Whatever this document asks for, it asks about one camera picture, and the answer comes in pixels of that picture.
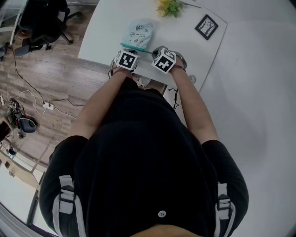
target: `white wall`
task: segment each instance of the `white wall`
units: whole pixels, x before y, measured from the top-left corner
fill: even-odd
[[[200,2],[228,24],[201,96],[249,189],[233,236],[284,237],[296,223],[296,9],[288,0]]]

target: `backpack strap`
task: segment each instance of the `backpack strap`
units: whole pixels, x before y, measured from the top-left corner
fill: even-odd
[[[63,237],[60,230],[60,213],[68,215],[72,214],[75,205],[79,237],[86,237],[82,206],[79,197],[75,195],[72,178],[69,175],[63,175],[60,176],[59,179],[61,183],[61,191],[56,196],[52,208],[54,228],[57,234],[60,237]]]
[[[226,183],[218,183],[218,200],[215,205],[215,211],[216,229],[214,237],[227,237],[234,222],[235,206],[227,196]]]

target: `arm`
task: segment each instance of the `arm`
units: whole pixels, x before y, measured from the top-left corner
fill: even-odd
[[[176,65],[183,67],[179,57],[177,57]],[[218,140],[209,111],[193,83],[188,78],[187,73],[177,67],[172,68],[170,73],[180,92],[181,104],[188,129],[201,144],[209,140]]]
[[[92,136],[108,112],[126,77],[132,78],[128,70],[114,69],[114,75],[85,104],[73,123],[68,137],[79,135],[89,139]]]

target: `black t-shirt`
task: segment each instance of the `black t-shirt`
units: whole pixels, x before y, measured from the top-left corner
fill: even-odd
[[[41,212],[53,230],[62,175],[74,180],[89,237],[128,237],[156,224],[211,237],[218,181],[228,184],[236,206],[232,231],[247,211],[247,187],[225,146],[215,140],[201,145],[150,91],[121,90],[89,140],[73,136],[56,147],[40,192]],[[74,223],[64,223],[64,236],[74,236]]]

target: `person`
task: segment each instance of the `person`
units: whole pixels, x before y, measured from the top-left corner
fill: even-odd
[[[113,73],[50,157],[46,223],[64,237],[230,236],[247,212],[246,183],[182,60],[170,73],[188,128],[158,91]]]

